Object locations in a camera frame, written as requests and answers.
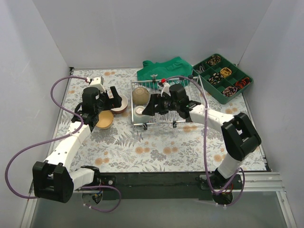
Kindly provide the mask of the pale beige white bowl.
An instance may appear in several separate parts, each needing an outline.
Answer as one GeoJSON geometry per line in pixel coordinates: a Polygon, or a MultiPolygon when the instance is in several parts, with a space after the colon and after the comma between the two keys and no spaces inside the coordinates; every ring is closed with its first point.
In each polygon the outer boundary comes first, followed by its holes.
{"type": "Polygon", "coordinates": [[[122,99],[121,106],[122,106],[122,105],[128,105],[128,99],[126,98],[126,96],[120,95],[120,97],[121,97],[121,99],[122,99]]]}

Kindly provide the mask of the mint green dotted bowl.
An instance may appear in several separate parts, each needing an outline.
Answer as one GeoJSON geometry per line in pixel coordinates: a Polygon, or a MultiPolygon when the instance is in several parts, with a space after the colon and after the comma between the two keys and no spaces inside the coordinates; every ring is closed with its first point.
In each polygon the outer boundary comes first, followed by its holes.
{"type": "Polygon", "coordinates": [[[133,109],[133,123],[134,124],[142,124],[144,122],[146,122],[145,120],[145,115],[143,115],[143,111],[144,111],[145,107],[142,105],[136,106],[133,109]]]}

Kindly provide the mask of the red floral bowl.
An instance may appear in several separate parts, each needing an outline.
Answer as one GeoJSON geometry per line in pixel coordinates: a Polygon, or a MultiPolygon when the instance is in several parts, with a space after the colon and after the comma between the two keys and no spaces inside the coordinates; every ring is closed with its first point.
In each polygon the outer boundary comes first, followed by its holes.
{"type": "Polygon", "coordinates": [[[114,113],[114,114],[121,114],[126,110],[127,106],[128,105],[122,105],[119,108],[113,108],[113,109],[111,109],[111,112],[114,113]]]}

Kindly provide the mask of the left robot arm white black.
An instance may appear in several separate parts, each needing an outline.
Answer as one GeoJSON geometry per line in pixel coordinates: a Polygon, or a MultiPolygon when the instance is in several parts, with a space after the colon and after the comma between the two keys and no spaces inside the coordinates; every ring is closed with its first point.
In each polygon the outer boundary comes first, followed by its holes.
{"type": "Polygon", "coordinates": [[[101,178],[96,167],[84,166],[69,172],[77,151],[98,123],[99,114],[122,104],[115,86],[110,88],[112,97],[106,91],[101,92],[100,88],[89,86],[83,90],[82,102],[74,110],[65,139],[43,162],[34,164],[32,173],[36,197],[66,203],[76,189],[85,185],[91,190],[100,187],[101,178]]]}

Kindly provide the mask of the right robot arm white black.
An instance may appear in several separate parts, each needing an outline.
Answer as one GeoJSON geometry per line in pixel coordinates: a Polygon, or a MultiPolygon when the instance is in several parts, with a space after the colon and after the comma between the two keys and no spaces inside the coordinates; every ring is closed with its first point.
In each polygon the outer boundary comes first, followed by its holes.
{"type": "Polygon", "coordinates": [[[154,116],[176,111],[188,122],[203,124],[223,135],[227,155],[211,176],[211,184],[221,189],[232,183],[232,176],[243,160],[260,144],[261,138],[245,113],[225,114],[190,100],[181,84],[162,84],[159,94],[152,94],[143,115],[154,116]]]}

